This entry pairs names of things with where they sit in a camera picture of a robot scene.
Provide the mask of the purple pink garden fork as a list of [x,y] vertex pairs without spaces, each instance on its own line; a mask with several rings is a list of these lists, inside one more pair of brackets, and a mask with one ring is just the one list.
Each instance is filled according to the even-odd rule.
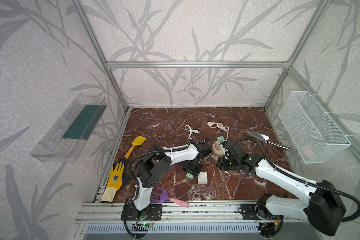
[[151,198],[151,201],[160,204],[163,204],[165,202],[172,202],[184,208],[188,208],[190,206],[190,203],[188,202],[169,197],[168,191],[160,187],[155,187],[155,191],[153,192],[153,197]]

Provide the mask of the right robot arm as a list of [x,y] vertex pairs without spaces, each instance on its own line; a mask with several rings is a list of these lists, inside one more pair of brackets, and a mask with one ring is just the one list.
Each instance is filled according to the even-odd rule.
[[272,163],[262,146],[256,144],[261,154],[248,154],[239,142],[219,143],[223,156],[217,166],[222,171],[242,171],[265,179],[295,196],[295,199],[280,198],[265,194],[254,208],[258,218],[269,220],[291,217],[311,224],[317,231],[334,236],[341,223],[360,216],[360,200],[338,191],[328,181],[316,182],[296,175]]

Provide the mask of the pink charger plug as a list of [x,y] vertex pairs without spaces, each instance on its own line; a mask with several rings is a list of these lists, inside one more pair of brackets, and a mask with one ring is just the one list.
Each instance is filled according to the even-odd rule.
[[221,150],[221,143],[219,141],[215,141],[214,142],[214,149],[216,151],[220,151]]

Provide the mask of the clear plastic wall bin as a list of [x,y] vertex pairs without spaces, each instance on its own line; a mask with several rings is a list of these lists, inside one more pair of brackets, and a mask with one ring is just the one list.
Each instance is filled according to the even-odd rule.
[[78,94],[30,155],[42,163],[74,163],[107,106],[105,97]]

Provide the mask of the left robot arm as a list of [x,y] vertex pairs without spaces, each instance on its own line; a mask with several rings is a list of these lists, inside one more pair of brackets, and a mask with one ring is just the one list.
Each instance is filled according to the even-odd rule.
[[201,159],[211,153],[212,148],[208,142],[189,140],[187,144],[174,148],[154,145],[147,152],[135,157],[126,167],[129,177],[136,183],[135,195],[126,200],[121,220],[141,221],[149,212],[155,214],[159,220],[161,214],[159,208],[151,207],[151,195],[168,169],[173,165],[185,163],[185,171],[197,177],[203,168]]

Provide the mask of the white USB charger plug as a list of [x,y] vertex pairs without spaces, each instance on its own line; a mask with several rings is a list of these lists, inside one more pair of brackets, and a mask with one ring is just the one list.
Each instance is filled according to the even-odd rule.
[[206,185],[208,183],[208,173],[200,172],[198,175],[198,184]]

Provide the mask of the pink square power strip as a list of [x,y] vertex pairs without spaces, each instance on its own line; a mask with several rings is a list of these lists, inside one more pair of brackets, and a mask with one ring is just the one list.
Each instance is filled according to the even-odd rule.
[[192,129],[190,125],[185,125],[185,130],[189,132],[188,141],[192,139],[192,134],[199,134],[200,130]]

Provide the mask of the beige round power strip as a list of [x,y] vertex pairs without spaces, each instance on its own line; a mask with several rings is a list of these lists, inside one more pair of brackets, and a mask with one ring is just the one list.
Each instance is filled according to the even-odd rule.
[[213,143],[213,147],[212,147],[212,150],[215,155],[220,156],[220,157],[224,156],[225,150],[223,150],[222,143],[224,143],[225,141],[228,140],[230,128],[224,126],[222,123],[215,123],[215,122],[208,122],[207,125],[208,125],[208,127],[212,128],[212,129],[217,128],[219,130],[224,131],[227,134],[226,137],[218,136],[217,140]]

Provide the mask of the light green charger plug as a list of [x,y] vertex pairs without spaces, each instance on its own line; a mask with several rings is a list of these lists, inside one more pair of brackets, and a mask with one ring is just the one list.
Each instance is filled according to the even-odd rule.
[[191,173],[186,172],[186,177],[187,177],[188,179],[193,179],[193,178],[194,178],[194,175],[191,174]]

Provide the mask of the pink object in basket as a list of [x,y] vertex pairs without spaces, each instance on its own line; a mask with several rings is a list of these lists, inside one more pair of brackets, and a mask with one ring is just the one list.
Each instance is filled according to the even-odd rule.
[[303,154],[306,156],[306,158],[314,158],[316,156],[316,153],[311,145],[303,145],[302,146]]

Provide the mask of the yellow black garden rake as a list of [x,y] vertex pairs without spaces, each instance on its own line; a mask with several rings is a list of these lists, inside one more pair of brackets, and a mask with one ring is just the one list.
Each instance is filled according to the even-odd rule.
[[131,177],[125,169],[128,164],[129,160],[126,158],[121,158],[113,164],[101,202],[113,202],[117,191],[130,182]]

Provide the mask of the yellow toy shovel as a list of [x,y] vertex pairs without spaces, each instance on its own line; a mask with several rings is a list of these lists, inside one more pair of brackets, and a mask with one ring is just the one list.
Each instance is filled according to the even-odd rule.
[[134,148],[136,146],[142,145],[145,142],[145,140],[146,140],[146,138],[143,136],[136,137],[132,142],[132,146],[130,147],[128,152],[125,154],[125,159],[128,159],[130,157],[131,153],[133,152]]

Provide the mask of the green USB charger plug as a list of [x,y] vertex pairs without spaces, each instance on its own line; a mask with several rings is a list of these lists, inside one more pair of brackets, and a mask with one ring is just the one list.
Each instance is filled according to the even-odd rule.
[[224,137],[217,137],[217,140],[220,142],[220,143],[223,143],[225,141]]

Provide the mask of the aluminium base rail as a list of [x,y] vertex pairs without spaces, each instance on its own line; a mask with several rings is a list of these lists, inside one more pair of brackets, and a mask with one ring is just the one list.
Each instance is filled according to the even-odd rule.
[[85,234],[125,234],[128,228],[133,234],[218,234],[254,233],[259,235],[259,223],[265,220],[244,220],[238,213],[242,204],[253,201],[191,201],[188,208],[172,202],[163,204],[160,220],[156,220],[144,232],[134,232],[136,221],[121,220],[123,203],[83,204],[75,220],[71,240],[81,240]]

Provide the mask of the silver metal garden trowel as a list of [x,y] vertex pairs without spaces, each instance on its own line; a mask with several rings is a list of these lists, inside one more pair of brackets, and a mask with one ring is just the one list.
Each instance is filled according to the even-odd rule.
[[246,132],[246,134],[247,134],[248,136],[250,136],[250,137],[252,137],[252,138],[255,138],[256,140],[259,140],[259,141],[261,141],[261,142],[263,142],[263,143],[272,145],[272,146],[274,146],[274,147],[277,147],[277,148],[282,149],[282,150],[285,150],[285,151],[289,151],[289,150],[290,150],[290,148],[288,148],[288,147],[285,147],[285,146],[283,146],[283,145],[280,145],[280,144],[271,142],[271,141],[270,141],[270,137],[268,137],[268,136],[266,136],[266,135],[263,135],[263,134],[261,134],[261,133],[254,132],[254,131],[248,131],[248,130],[246,130],[245,132]]

